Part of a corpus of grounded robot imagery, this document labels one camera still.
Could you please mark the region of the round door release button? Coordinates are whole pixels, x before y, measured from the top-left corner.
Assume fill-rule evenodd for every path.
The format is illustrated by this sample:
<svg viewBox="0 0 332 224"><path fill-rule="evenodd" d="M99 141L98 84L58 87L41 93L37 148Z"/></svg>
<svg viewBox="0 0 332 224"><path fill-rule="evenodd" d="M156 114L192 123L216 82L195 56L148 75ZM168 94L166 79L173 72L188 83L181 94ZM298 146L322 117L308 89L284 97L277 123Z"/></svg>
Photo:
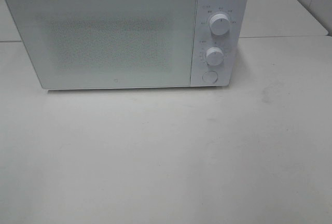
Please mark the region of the round door release button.
<svg viewBox="0 0 332 224"><path fill-rule="evenodd" d="M206 83L214 84L218 81L218 73L215 71L207 71L203 74L202 79Z"/></svg>

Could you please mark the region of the white timer knob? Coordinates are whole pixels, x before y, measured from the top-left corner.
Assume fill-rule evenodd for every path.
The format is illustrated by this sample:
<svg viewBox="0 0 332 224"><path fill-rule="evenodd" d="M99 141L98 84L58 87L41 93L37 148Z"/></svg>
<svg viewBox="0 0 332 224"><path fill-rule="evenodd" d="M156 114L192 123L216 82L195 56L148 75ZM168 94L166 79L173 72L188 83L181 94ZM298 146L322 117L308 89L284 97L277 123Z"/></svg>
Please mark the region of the white timer knob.
<svg viewBox="0 0 332 224"><path fill-rule="evenodd" d="M206 51L206 62L209 66L219 66L224 61L224 52L218 47L209 48Z"/></svg>

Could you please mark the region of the white microwave door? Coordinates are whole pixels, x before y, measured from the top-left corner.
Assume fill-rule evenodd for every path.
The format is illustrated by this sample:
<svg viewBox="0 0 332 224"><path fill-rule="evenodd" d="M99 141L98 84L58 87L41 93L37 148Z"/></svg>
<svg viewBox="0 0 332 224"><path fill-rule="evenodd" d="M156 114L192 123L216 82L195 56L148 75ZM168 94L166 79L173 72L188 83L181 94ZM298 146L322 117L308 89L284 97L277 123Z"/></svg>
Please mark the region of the white microwave door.
<svg viewBox="0 0 332 224"><path fill-rule="evenodd" d="M44 89L190 84L196 0L6 0Z"/></svg>

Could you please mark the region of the upper white power knob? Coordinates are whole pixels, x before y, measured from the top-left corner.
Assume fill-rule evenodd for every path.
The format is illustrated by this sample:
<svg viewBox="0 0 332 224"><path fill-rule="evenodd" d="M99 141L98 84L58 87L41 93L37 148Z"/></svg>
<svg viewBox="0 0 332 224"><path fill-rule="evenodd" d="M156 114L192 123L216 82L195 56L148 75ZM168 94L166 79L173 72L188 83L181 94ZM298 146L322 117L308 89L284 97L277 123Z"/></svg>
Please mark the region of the upper white power knob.
<svg viewBox="0 0 332 224"><path fill-rule="evenodd" d="M223 36L230 30L230 20L225 13L216 13L209 20L211 33Z"/></svg>

